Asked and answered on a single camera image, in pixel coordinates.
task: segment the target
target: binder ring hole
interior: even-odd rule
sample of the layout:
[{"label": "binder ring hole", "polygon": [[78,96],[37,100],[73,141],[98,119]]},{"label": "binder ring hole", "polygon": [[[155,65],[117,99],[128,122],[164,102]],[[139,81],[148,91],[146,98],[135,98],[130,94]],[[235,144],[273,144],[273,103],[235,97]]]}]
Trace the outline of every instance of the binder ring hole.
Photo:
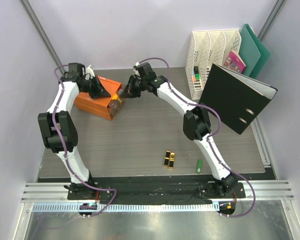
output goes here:
[{"label": "binder ring hole", "polygon": [[244,122],[245,124],[247,124],[247,121],[244,120],[243,118],[239,117],[240,121]]},{"label": "binder ring hole", "polygon": [[255,115],[255,113],[253,111],[251,111],[249,108],[245,109],[248,113],[250,113],[251,115]]}]

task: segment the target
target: green marker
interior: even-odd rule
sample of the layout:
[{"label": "green marker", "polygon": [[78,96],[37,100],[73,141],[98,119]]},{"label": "green marker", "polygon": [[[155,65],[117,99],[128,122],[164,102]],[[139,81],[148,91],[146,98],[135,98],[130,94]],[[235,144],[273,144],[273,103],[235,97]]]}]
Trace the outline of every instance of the green marker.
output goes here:
[{"label": "green marker", "polygon": [[200,80],[199,69],[197,66],[193,67],[195,80]]},{"label": "green marker", "polygon": [[202,159],[198,159],[198,163],[196,165],[196,173],[197,174],[201,173],[201,168],[202,168]]}]

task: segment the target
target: white file organizer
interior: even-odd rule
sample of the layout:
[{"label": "white file organizer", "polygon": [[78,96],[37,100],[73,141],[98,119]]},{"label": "white file organizer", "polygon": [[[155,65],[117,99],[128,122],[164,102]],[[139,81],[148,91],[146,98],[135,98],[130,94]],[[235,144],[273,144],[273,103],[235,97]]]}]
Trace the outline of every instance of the white file organizer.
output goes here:
[{"label": "white file organizer", "polygon": [[[221,65],[231,50],[239,52],[241,36],[238,29],[193,31],[190,39],[185,72],[192,100],[198,100],[204,90],[212,64]],[[194,66],[200,80],[193,81]]]}]

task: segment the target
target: light purple wall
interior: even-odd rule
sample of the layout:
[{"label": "light purple wall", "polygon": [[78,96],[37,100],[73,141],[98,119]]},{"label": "light purple wall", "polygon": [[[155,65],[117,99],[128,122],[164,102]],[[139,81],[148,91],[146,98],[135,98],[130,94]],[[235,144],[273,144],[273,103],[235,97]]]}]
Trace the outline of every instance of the light purple wall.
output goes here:
[{"label": "light purple wall", "polygon": [[264,39],[271,57],[258,79],[278,88],[260,115],[274,166],[300,209],[300,0],[288,0]]},{"label": "light purple wall", "polygon": [[17,0],[0,1],[0,240],[11,239],[44,146],[38,113],[58,90],[52,58]]},{"label": "light purple wall", "polygon": [[[194,30],[259,33],[275,0],[30,0],[62,63],[131,68],[148,57],[184,67]],[[162,63],[154,61],[154,67]]]}]

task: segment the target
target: wooden table surface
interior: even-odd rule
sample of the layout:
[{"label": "wooden table surface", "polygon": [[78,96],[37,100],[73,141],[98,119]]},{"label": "wooden table surface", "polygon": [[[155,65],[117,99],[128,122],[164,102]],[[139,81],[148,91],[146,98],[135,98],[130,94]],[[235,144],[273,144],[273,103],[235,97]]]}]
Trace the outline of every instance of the wooden table surface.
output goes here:
[{"label": "wooden table surface", "polygon": [[[167,76],[165,68],[155,69]],[[132,69],[99,70],[99,76],[126,84]],[[171,68],[171,82],[190,97],[183,67]],[[113,121],[73,106],[71,117],[78,131],[78,150],[93,177],[195,174],[197,160],[203,159],[201,174],[211,174],[201,151],[183,133],[183,116],[164,100],[147,91],[140,98],[125,99]],[[217,119],[210,115],[211,129]],[[238,135],[226,125],[214,137],[227,164],[239,173],[265,172],[251,126]],[[163,166],[166,151],[175,153],[173,169]],[[63,162],[45,151],[41,178],[69,177]]]}]

